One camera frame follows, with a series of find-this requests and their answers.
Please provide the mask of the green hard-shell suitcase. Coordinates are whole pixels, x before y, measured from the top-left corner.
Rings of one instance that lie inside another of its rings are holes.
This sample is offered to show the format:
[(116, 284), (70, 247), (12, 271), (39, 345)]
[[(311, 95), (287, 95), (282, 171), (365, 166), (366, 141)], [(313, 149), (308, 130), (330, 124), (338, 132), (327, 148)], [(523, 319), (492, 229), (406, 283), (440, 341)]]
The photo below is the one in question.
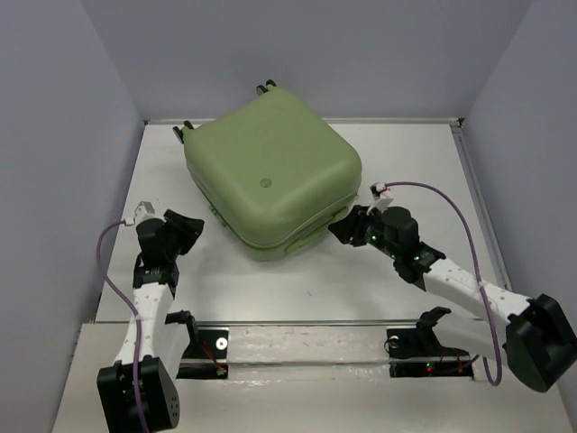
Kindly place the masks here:
[(362, 183), (358, 152), (302, 99), (269, 79), (250, 103), (172, 131), (215, 217), (251, 258), (274, 261), (344, 217)]

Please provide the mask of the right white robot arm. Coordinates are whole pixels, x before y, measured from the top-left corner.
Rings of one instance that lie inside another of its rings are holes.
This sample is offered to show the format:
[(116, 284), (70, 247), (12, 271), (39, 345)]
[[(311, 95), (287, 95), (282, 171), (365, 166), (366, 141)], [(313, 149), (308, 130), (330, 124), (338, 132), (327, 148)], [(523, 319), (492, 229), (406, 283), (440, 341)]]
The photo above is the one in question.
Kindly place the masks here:
[(401, 280), (447, 299), (473, 314), (450, 310), (415, 332), (417, 347), (434, 354), (441, 348), (506, 363), (526, 387), (547, 392), (576, 362), (576, 335), (559, 302), (510, 292), (477, 278), (421, 240), (408, 209), (355, 206), (329, 225), (341, 244), (374, 247), (387, 255)]

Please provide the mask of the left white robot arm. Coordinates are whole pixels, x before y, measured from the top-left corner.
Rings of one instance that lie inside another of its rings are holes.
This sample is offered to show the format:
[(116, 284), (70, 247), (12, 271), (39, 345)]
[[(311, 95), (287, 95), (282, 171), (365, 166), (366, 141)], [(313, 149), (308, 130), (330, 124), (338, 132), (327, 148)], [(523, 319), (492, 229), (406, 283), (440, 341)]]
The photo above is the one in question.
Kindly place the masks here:
[(99, 370), (96, 387), (109, 431), (162, 432), (179, 424), (179, 365), (199, 346), (191, 312), (170, 308), (179, 282), (177, 259), (193, 247), (204, 222), (172, 210), (159, 216), (142, 202), (121, 223), (134, 227), (140, 246), (131, 295), (116, 292), (133, 315), (112, 365)]

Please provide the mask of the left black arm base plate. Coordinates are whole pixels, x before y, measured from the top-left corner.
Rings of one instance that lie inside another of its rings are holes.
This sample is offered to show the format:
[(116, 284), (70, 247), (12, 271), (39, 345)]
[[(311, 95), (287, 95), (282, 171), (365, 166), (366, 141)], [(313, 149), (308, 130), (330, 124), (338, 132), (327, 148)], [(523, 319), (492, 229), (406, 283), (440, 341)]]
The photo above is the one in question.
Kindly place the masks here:
[(180, 362), (178, 379), (226, 380), (229, 374), (227, 354), (229, 329), (201, 327), (199, 342), (190, 344)]

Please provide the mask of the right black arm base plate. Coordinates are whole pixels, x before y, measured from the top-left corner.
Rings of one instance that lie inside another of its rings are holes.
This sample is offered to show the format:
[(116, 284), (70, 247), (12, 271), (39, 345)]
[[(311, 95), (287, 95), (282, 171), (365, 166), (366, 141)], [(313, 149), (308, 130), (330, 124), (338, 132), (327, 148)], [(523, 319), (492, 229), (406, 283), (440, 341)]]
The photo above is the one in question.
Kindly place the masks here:
[(461, 349), (441, 346), (428, 328), (388, 328), (383, 349), (389, 356), (389, 375), (393, 379), (474, 377), (472, 356)]

